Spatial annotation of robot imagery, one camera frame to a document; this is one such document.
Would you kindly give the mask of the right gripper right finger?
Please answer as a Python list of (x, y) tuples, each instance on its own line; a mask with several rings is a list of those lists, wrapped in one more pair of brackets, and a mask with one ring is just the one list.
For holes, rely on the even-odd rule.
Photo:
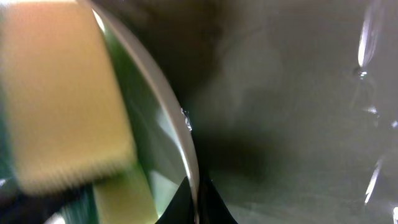
[(208, 177), (200, 182), (198, 199), (201, 224), (238, 224)]

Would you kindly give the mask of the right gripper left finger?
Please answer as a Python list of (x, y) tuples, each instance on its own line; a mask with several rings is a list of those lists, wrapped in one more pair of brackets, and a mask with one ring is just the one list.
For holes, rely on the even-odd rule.
[(156, 224), (195, 224), (192, 192), (185, 177)]

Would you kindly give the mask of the white plate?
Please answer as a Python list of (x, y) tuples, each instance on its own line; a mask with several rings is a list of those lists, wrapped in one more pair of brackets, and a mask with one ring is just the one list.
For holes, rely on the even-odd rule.
[(158, 218), (187, 177), (194, 221), (199, 223), (197, 156), (171, 86), (152, 55), (119, 18), (95, 1), (88, 1), (88, 5), (106, 41)]

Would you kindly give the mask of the green yellow sponge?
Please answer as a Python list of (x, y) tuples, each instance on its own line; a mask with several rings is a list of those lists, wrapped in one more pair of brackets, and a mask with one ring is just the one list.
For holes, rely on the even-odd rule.
[(2, 223), (158, 219), (85, 1), (1, 2), (1, 150), (24, 194), (1, 210)]

